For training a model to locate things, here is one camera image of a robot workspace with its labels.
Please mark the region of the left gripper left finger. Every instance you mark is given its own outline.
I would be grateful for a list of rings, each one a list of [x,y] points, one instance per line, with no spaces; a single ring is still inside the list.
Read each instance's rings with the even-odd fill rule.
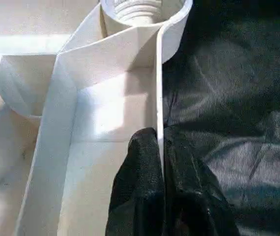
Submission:
[[[164,224],[164,182],[153,128],[133,134],[112,185],[105,234],[161,236]]]

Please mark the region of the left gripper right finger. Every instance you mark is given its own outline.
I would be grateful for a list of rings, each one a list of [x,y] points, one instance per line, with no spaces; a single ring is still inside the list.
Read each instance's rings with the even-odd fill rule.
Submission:
[[[164,167],[169,236],[240,234],[216,176],[176,127],[164,129]]]

